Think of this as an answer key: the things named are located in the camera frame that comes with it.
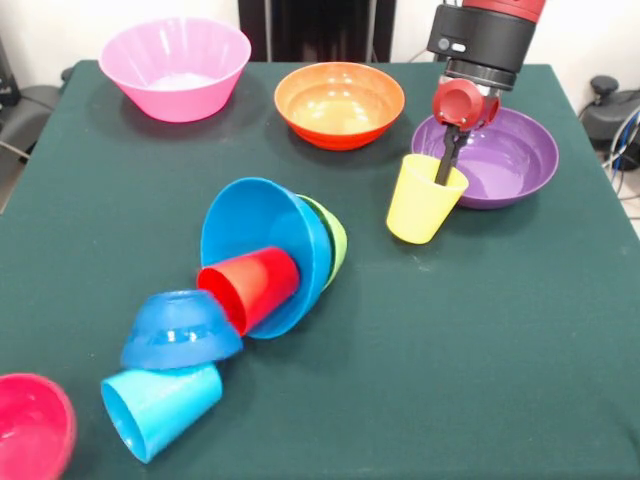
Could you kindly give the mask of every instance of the green bowl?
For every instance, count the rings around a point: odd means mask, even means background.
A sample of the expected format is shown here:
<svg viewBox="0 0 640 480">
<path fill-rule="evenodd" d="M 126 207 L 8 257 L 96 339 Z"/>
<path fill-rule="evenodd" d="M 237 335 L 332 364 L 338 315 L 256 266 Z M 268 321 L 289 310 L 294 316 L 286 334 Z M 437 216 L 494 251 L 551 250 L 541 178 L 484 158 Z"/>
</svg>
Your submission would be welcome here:
<svg viewBox="0 0 640 480">
<path fill-rule="evenodd" d="M 342 266 L 342 262 L 344 262 L 344 257 L 347 254 L 347 232 L 340 223 L 340 220 L 327 210 L 324 205 L 305 195 L 298 195 L 298 197 L 311 207 L 320 218 L 327 232 L 329 232 L 329 240 L 331 242 L 331 270 L 329 272 L 329 280 L 327 280 L 324 286 L 324 288 L 327 288 L 336 277 L 338 270 L 340 270 Z"/>
</svg>

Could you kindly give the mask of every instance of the yellow cup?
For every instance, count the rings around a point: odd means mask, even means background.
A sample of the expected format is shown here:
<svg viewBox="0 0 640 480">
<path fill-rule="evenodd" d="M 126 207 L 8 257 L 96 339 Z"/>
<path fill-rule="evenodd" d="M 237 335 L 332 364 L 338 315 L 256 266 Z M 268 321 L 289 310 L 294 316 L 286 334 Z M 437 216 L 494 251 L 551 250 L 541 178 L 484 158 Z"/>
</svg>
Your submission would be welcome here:
<svg viewBox="0 0 640 480">
<path fill-rule="evenodd" d="M 469 187 L 467 177 L 456 168 L 446 186 L 436 184 L 439 166 L 439 159 L 418 153 L 402 160 L 387 227 L 405 242 L 429 242 Z"/>
</svg>

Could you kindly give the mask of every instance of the upside-down blue bowl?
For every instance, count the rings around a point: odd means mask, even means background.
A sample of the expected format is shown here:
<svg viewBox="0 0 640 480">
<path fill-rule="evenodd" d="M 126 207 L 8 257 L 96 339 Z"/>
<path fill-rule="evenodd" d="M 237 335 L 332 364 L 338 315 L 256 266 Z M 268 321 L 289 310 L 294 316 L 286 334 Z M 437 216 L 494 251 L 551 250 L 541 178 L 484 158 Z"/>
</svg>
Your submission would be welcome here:
<svg viewBox="0 0 640 480">
<path fill-rule="evenodd" d="M 240 335 L 208 292 L 165 292 L 140 307 L 120 363 L 126 368 L 168 370 L 215 362 L 240 350 Z"/>
</svg>

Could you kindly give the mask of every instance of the plastic cup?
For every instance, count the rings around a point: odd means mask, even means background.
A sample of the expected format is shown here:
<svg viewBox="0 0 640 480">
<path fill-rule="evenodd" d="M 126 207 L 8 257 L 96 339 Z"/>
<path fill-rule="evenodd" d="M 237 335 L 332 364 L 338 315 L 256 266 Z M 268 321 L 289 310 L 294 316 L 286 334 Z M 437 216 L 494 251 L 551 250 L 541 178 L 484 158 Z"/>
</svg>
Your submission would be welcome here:
<svg viewBox="0 0 640 480">
<path fill-rule="evenodd" d="M 197 284 L 216 297 L 245 335 L 296 292 L 300 274 L 287 252 L 267 247 L 203 268 Z"/>
<path fill-rule="evenodd" d="M 127 370 L 102 381 L 102 401 L 120 438 L 143 463 L 222 397 L 212 364 L 153 372 Z"/>
<path fill-rule="evenodd" d="M 387 227 L 401 240 L 428 243 L 469 187 L 467 178 L 451 169 L 447 185 L 434 182 L 440 160 L 421 154 L 406 155 L 387 215 Z"/>
</svg>

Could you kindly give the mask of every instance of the table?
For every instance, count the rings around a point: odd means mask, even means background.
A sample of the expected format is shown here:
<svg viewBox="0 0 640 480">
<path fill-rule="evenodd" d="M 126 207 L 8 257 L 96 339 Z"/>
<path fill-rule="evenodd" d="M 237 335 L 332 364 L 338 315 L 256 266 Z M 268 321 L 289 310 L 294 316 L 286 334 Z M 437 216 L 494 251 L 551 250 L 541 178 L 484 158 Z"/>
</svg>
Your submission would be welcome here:
<svg viewBox="0 0 640 480">
<path fill-rule="evenodd" d="M 456 210 L 427 246 L 384 219 L 441 65 L 380 65 L 407 106 L 376 143 L 299 140 L 250 64 L 213 118 L 147 118 L 81 62 L 0 218 L 0 369 L 59 382 L 78 414 L 70 479 L 589 479 L 640 475 L 637 237 L 549 66 L 505 105 L 561 163 L 511 208 Z M 150 465 L 101 403 L 147 296 L 194 287 L 209 204 L 243 176 L 317 198 L 347 260 L 290 334 L 221 365 L 221 402 Z"/>
</svg>

